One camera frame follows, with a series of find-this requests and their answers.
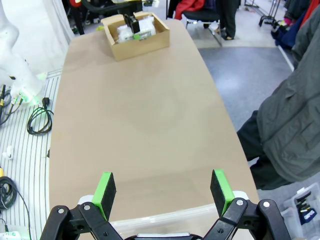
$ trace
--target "white line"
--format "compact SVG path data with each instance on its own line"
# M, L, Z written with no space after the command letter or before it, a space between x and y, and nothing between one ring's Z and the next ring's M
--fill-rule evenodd
M283 50L283 48L278 45L278 49L280 50L280 52L282 53L282 56L284 57L286 63L289 65L289 68L291 69L291 71L293 72L295 70L294 65L291 63L291 61L289 60L287 54L285 53L285 51Z

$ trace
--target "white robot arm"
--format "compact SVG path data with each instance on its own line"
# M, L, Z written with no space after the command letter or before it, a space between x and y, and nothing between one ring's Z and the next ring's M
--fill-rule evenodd
M30 71L27 62L12 52L18 36L18 28L9 22L0 1L0 69L14 79L10 92L12 100L21 96L29 103L41 93L43 83Z

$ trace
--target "person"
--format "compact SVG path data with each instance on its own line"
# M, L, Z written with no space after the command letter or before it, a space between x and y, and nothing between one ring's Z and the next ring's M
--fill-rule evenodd
M294 72L237 132L257 189L273 190L320 171L320 6L296 36Z
M220 16L220 29L216 29L217 34L221 34L224 40L233 40L236 35L236 11L239 7L238 0L216 0L216 11Z

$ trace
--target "gray jacket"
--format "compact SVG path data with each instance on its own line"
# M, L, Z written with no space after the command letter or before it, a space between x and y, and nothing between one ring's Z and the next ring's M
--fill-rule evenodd
M303 181L320 171L320 6L299 30L297 69L260 106L258 130L280 176Z

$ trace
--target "storage box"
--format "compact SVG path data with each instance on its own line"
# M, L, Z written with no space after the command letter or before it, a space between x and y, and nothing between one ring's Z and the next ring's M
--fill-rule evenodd
M307 197L306 202L315 209L317 215L310 222L301 225L296 207L296 199L301 198L308 192L311 192L311 195ZM287 209L281 212L281 215L292 239L320 239L320 187L317 183L300 189L296 195L284 201L283 204Z
M150 15L153 16L156 34L143 40L134 39L118 43L117 28L126 24L123 15L114 15L101 20L113 56L117 61L166 48L170 45L170 30L155 14L138 12L134 15L138 20Z

